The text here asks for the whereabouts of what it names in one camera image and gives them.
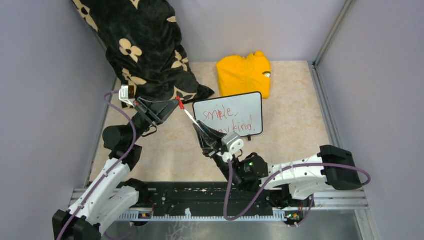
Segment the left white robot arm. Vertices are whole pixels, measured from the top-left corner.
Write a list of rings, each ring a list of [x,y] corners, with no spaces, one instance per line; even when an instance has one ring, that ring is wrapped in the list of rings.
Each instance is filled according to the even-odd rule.
[[[123,113],[128,124],[103,132],[105,147],[111,150],[103,170],[68,210],[53,215],[56,240],[100,240],[126,210],[149,203],[146,183],[131,178],[121,188],[118,185],[139,162],[143,148],[136,141],[148,136],[149,129],[162,124],[182,102],[179,97],[159,102],[138,98],[132,104],[139,112],[133,118]]]

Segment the red marker cap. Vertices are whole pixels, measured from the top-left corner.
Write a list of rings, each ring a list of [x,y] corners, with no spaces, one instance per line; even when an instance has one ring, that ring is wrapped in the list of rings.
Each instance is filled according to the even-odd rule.
[[[179,108],[180,108],[181,110],[185,110],[185,106],[184,106],[184,104],[183,104],[182,99],[181,99],[179,96],[177,96],[175,99],[176,99],[176,100],[178,100],[178,106],[179,106]]]

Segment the black framed whiteboard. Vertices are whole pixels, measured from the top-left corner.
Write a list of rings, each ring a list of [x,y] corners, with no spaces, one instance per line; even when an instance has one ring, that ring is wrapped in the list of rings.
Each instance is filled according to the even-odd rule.
[[[194,118],[223,134],[235,132],[241,137],[264,131],[262,94],[258,91],[195,102]]]

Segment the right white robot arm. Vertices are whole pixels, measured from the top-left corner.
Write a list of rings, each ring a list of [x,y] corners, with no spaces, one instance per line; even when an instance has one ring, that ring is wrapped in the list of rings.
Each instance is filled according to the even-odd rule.
[[[255,152],[239,160],[236,154],[245,143],[238,133],[222,133],[201,121],[195,121],[193,127],[203,155],[214,160],[229,184],[242,191],[284,187],[283,203],[295,206],[317,192],[351,191],[363,186],[350,151],[322,145],[318,153],[290,163],[269,164]]]

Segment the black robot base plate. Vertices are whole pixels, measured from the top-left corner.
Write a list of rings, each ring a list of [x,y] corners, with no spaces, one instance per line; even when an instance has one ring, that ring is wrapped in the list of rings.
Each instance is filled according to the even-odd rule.
[[[193,217],[223,217],[226,182],[146,182],[136,208],[152,208],[155,217],[182,217],[186,209]],[[287,186],[263,190],[245,217],[270,217],[274,211],[307,210],[311,198],[291,198]]]

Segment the red capped white marker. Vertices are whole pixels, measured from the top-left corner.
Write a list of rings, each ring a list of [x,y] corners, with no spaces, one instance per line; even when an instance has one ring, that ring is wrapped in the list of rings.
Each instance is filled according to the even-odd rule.
[[[197,127],[200,127],[198,122],[195,120],[195,118],[190,114],[190,112],[187,109],[184,109],[185,114],[188,116],[188,118],[193,122],[193,124]]]

